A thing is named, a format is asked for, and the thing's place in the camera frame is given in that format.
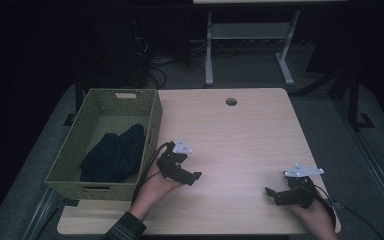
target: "hand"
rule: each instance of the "hand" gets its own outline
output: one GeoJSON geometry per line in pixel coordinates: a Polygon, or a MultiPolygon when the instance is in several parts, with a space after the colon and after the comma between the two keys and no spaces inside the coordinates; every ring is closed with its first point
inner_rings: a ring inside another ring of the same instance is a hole
{"type": "Polygon", "coordinates": [[[329,213],[316,199],[310,207],[304,209],[298,205],[290,205],[288,208],[295,213],[307,229],[319,240],[338,240],[338,235],[332,225],[329,213]]]}
{"type": "Polygon", "coordinates": [[[141,221],[145,219],[148,212],[160,203],[165,196],[174,189],[184,185],[176,181],[166,180],[160,173],[157,161],[158,159],[154,161],[149,169],[146,175],[148,180],[140,188],[136,200],[129,210],[131,214],[141,221]]]}

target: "person's left hand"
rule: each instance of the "person's left hand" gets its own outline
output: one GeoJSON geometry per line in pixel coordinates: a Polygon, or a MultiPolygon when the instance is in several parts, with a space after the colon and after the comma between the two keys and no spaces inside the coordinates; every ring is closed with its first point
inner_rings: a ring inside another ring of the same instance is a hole
{"type": "Polygon", "coordinates": [[[183,186],[184,184],[166,180],[160,173],[157,166],[157,160],[154,161],[148,171],[144,185],[140,188],[139,193],[130,207],[129,212],[143,221],[148,212],[158,203],[160,203],[165,196],[167,196],[174,189],[183,186]]]}

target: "black fabric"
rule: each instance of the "black fabric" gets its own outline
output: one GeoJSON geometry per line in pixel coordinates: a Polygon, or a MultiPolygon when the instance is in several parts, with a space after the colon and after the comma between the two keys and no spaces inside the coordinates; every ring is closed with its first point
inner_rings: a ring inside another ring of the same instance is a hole
{"type": "Polygon", "coordinates": [[[80,165],[80,181],[123,181],[140,166],[144,145],[144,128],[141,124],[132,126],[120,136],[106,133],[80,165]]]}

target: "person's right hand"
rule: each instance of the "person's right hand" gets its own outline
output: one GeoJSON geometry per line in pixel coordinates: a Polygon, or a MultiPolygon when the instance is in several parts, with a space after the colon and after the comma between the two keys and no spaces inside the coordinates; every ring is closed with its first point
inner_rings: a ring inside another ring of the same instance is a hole
{"type": "Polygon", "coordinates": [[[314,199],[307,209],[298,205],[290,205],[288,208],[301,219],[308,231],[310,231],[310,233],[317,239],[339,239],[333,228],[329,213],[318,200],[314,199]]]}

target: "dark cloth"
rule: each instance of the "dark cloth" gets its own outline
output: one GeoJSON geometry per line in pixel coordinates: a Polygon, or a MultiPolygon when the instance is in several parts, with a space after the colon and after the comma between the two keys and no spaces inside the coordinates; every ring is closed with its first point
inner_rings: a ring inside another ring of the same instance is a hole
{"type": "Polygon", "coordinates": [[[138,170],[144,145],[144,128],[141,124],[132,126],[120,136],[106,133],[80,165],[80,181],[123,181],[138,170]]]}
{"type": "Polygon", "coordinates": [[[146,226],[130,212],[125,212],[100,240],[135,240],[145,231],[146,226]]]}

